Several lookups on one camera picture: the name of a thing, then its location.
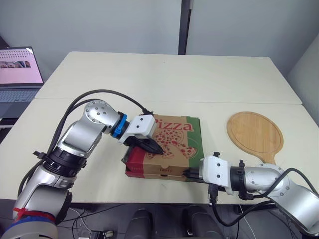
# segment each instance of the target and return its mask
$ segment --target laptop keyboard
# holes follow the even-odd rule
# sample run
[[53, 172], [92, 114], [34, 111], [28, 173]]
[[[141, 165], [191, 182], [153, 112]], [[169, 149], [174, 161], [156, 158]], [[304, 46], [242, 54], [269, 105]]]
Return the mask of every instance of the laptop keyboard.
[[0, 91], [0, 103], [31, 102], [38, 91]]

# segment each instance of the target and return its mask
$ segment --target wooden pizza peel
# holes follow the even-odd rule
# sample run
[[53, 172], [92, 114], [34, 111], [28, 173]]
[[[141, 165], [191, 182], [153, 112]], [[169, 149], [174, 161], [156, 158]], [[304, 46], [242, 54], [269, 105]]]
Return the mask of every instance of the wooden pizza peel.
[[227, 123], [227, 132], [241, 150], [264, 163], [276, 164], [275, 154], [282, 149], [284, 138], [276, 124], [267, 117], [254, 112], [236, 113]]

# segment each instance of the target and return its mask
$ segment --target white wall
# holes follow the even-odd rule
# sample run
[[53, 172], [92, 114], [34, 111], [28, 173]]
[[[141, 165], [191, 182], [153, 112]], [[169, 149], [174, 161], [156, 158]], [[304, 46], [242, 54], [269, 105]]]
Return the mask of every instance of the white wall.
[[269, 56], [286, 76], [319, 32], [319, 0], [194, 0], [187, 54]]
[[1, 0], [0, 35], [44, 79], [70, 51], [177, 54], [181, 0]]
[[319, 125], [319, 35], [288, 74], [287, 80]]

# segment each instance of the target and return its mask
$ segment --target robotic arm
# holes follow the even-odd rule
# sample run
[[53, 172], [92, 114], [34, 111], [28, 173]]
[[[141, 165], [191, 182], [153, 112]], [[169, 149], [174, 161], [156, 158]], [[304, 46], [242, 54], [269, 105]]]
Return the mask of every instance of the robotic arm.
[[126, 118], [105, 101], [91, 101], [81, 119], [69, 127], [52, 153], [37, 152], [44, 163], [19, 195], [13, 209], [16, 222], [2, 238], [57, 238], [55, 224], [65, 218], [72, 201], [68, 189], [73, 186], [77, 173], [85, 167], [102, 133], [110, 134], [124, 145], [163, 154], [162, 148], [151, 139], [156, 128], [152, 115], [136, 116], [131, 122]]
[[234, 195], [234, 191], [238, 191], [239, 197], [243, 200], [267, 197], [301, 232], [317, 237], [319, 236], [319, 195], [310, 182], [313, 191], [294, 183], [286, 176], [289, 171], [296, 171], [306, 178], [298, 170], [285, 172], [273, 164], [245, 167], [240, 160], [239, 167], [236, 167], [219, 157], [209, 156], [202, 160], [198, 177], [210, 184], [211, 205], [216, 203], [218, 194], [218, 187], [211, 185], [218, 185], [229, 195]]
[[[81, 119], [69, 127], [49, 155], [37, 153], [44, 163], [35, 170], [19, 195], [13, 210], [15, 223], [2, 239], [57, 239], [55, 225], [65, 218], [72, 200], [68, 189], [73, 186], [77, 173], [85, 167], [102, 133], [110, 134], [124, 145], [163, 154], [162, 148], [151, 139], [156, 128], [154, 117], [136, 116], [131, 122], [126, 121], [126, 117], [105, 101], [91, 101]], [[234, 167], [219, 157], [209, 156], [202, 160], [199, 168], [185, 172], [185, 176], [209, 184], [210, 204], [216, 203], [218, 190], [229, 195], [238, 191], [243, 200], [266, 196], [302, 232], [318, 236], [318, 194], [295, 184], [283, 173], [281, 168], [272, 164], [244, 167], [240, 162], [239, 167]], [[272, 188], [278, 179], [280, 182]]]

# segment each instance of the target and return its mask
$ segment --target pizza illustration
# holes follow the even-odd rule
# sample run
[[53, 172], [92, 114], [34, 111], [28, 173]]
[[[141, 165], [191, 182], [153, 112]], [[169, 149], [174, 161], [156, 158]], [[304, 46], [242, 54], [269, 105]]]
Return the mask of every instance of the pizza illustration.
[[162, 147], [182, 142], [184, 134], [180, 130], [164, 129], [154, 135], [154, 140]]
[[[182, 143], [184, 135], [180, 130], [164, 129], [157, 132], [154, 135], [155, 141], [162, 147], [166, 159], [174, 158], [171, 148], [177, 147], [179, 151], [187, 158], [194, 157], [197, 153], [197, 149], [190, 147]], [[146, 153], [148, 159], [152, 159], [156, 154]]]

